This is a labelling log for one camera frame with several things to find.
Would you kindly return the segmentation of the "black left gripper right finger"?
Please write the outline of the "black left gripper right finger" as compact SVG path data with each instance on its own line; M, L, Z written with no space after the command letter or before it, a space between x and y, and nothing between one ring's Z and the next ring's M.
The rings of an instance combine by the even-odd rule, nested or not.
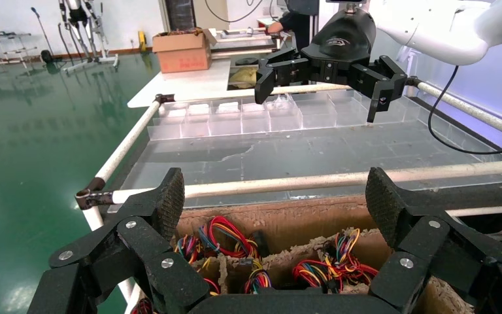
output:
M432 277L448 283L476 313L502 313L502 242L460 224L455 209L502 207L502 184L410 191L370 170L367 209L393 254L369 294L410 313Z

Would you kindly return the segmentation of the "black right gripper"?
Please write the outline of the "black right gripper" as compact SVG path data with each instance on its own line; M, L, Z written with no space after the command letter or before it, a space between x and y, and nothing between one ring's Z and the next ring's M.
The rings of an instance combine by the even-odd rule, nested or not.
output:
M260 59L256 71L254 100L262 104L274 87L306 80L349 85L370 99L367 122L386 112L399 99L408 76L390 57L370 62L376 37L372 16L356 9L336 13L301 50L285 48Z

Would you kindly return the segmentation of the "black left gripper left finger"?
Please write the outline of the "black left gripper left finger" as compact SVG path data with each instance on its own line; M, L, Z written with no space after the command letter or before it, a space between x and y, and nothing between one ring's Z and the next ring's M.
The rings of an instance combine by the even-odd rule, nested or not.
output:
M134 279L160 313L190 312L209 285L171 246L183 206L183 174L173 167L104 226L54 252L28 311L96 313L117 284Z

